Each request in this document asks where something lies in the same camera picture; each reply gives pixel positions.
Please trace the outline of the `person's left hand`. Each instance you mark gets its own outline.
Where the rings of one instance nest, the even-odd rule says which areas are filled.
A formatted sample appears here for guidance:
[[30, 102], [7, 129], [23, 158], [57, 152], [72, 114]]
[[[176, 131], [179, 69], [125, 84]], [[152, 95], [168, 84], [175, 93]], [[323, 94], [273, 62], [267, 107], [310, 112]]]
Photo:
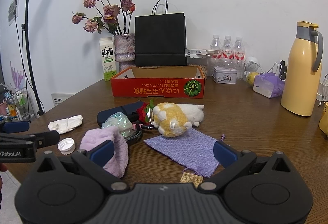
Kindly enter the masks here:
[[8, 170], [7, 166], [3, 163], [0, 163], [0, 172], [6, 172]]

